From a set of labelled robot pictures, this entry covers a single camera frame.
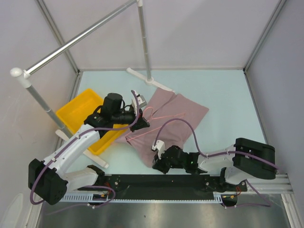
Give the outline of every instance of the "metal rod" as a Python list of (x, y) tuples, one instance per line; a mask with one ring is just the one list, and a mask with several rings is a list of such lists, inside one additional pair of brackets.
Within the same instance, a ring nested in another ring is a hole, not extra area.
[(147, 71), (147, 80), (151, 80), (151, 65), (150, 65), (150, 59), (148, 55), (148, 44), (147, 44), (147, 36), (146, 36), (146, 28), (144, 25), (144, 19), (143, 19), (143, 7), (138, 6), (138, 14), (139, 14), (139, 22), (141, 24), (141, 31), (142, 31), (142, 45), (143, 45), (143, 53), (144, 53), (144, 61), (146, 65), (146, 71)]
[(126, 10), (129, 6), (133, 5), (134, 3), (136, 3), (136, 0), (129, 0), (129, 1), (127, 1), (124, 5), (118, 7), (117, 9), (115, 9), (114, 11), (112, 11), (111, 13), (109, 13), (108, 15), (106, 15), (104, 18), (100, 19), (95, 24), (93, 24), (92, 26), (90, 26), (86, 30), (84, 30), (83, 32), (79, 33), (77, 36), (75, 36), (72, 39), (70, 39), (67, 43), (65, 43), (64, 45), (62, 45), (61, 47), (59, 47), (58, 49), (56, 49), (55, 51), (53, 51), (51, 54), (47, 55), (42, 60), (38, 61), (33, 66), (31, 66), (30, 68), (28, 68), (26, 70), (27, 73), (29, 75), (32, 75), (33, 73), (35, 73), (36, 71), (38, 71), (39, 69), (41, 69), (44, 65), (46, 65), (47, 63), (49, 63), (50, 61), (52, 61), (54, 58), (58, 57), (60, 54), (62, 54), (66, 50), (68, 50), (74, 44), (76, 44), (79, 41), (81, 41), (83, 38), (85, 38), (86, 36), (88, 36), (89, 34), (91, 34), (92, 32), (94, 32), (96, 29), (98, 29), (99, 27), (101, 27), (102, 25), (104, 25), (105, 23), (107, 23), (109, 20), (111, 20), (114, 17), (116, 17), (118, 14), (120, 14), (121, 12), (123, 12), (124, 10)]
[(252, 51), (252, 53), (249, 57), (249, 60), (247, 61), (246, 65), (244, 67), (245, 72), (248, 71), (248, 69), (250, 68), (253, 60), (256, 58), (257, 53), (259, 52), (263, 43), (265, 42), (266, 38), (268, 37), (268, 34), (269, 34), (271, 28), (273, 27), (273, 25), (275, 24), (278, 16), (282, 12), (282, 9), (283, 9), (286, 2), (287, 2), (287, 0), (280, 0), (280, 2), (276, 5), (276, 8), (275, 8), (273, 14), (271, 15), (264, 31), (262, 32), (262, 35), (260, 36), (255, 48), (253, 49), (253, 51)]
[[(45, 20), (47, 21), (48, 26), (50, 27), (57, 43), (62, 46), (64, 45), (65, 41), (62, 38), (62, 35), (52, 17), (52, 15), (50, 14), (45, 2), (43, 0), (35, 0), (35, 2), (37, 3), (42, 15), (44, 16)], [(73, 59), (71, 53), (69, 52), (69, 50), (67, 50), (65, 52), (65, 55), (67, 57), (67, 60), (69, 61), (71, 67), (73, 68), (73, 70), (75, 71), (76, 74), (78, 74), (78, 67), (75, 63), (75, 60)]]
[(65, 124), (58, 118), (58, 116), (54, 113), (54, 111), (47, 105), (47, 103), (43, 100), (37, 90), (31, 85), (26, 90), (35, 98), (35, 100), (40, 104), (40, 106), (46, 111), (46, 113), (52, 118), (52, 120), (57, 124), (57, 126), (68, 136), (72, 137), (71, 132), (65, 126)]

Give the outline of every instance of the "wall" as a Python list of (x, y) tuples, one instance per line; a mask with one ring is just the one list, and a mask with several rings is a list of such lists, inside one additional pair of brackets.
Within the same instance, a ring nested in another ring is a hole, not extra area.
[[(31, 66), (55, 49), (57, 43), (34, 0), (1, 1), (0, 31), (0, 221), (14, 197), (22, 193), (23, 211), (17, 226), (21, 227), (30, 207), (29, 162), (52, 152), (56, 126), (11, 78), (10, 69)], [(38, 71), (31, 81), (56, 110), (67, 102), (74, 78), (72, 68), (61, 56)]]
[[(127, 0), (45, 0), (67, 41)], [(278, 0), (143, 0), (152, 68), (246, 64)], [(71, 48), (80, 69), (144, 67), (137, 6)]]
[(249, 69), (269, 142), (304, 215), (304, 1), (289, 0)]

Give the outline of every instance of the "garment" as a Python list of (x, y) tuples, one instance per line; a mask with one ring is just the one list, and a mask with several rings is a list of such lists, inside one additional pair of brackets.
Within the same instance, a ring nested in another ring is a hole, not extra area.
[[(152, 167), (155, 152), (151, 146), (161, 126), (172, 118), (182, 118), (195, 129), (208, 112), (208, 108), (199, 105), (181, 94), (175, 94), (158, 88), (148, 102), (143, 116), (150, 127), (135, 132), (128, 130), (116, 139), (118, 143), (129, 143), (138, 152), (144, 164)], [(172, 121), (162, 130), (159, 140), (165, 142), (166, 149), (172, 145), (183, 148), (186, 140), (192, 135), (191, 129), (182, 121)]]

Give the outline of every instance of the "yellow bin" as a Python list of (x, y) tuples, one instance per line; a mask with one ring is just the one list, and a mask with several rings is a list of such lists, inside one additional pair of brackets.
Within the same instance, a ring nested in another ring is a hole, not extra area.
[[(87, 89), (65, 106), (60, 108), (56, 114), (59, 119), (75, 134), (85, 119), (93, 113), (93, 111), (104, 103), (104, 100), (97, 95), (92, 89)], [(114, 128), (124, 127), (127, 125), (115, 124)], [(122, 135), (126, 130), (109, 131), (99, 141), (95, 142), (88, 149), (92, 154), (101, 154), (111, 142)]]

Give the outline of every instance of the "yellow basket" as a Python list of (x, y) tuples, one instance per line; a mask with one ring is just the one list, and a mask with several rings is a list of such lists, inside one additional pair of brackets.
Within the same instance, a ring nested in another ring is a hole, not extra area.
[[(65, 106), (60, 108), (56, 114), (59, 119), (75, 134), (84, 120), (93, 113), (93, 111), (104, 103), (104, 100), (97, 95), (92, 89), (87, 89)], [(127, 125), (115, 124), (114, 128), (124, 127)], [(99, 141), (95, 142), (88, 149), (92, 154), (101, 154), (111, 142), (122, 135), (126, 130), (109, 131)]]

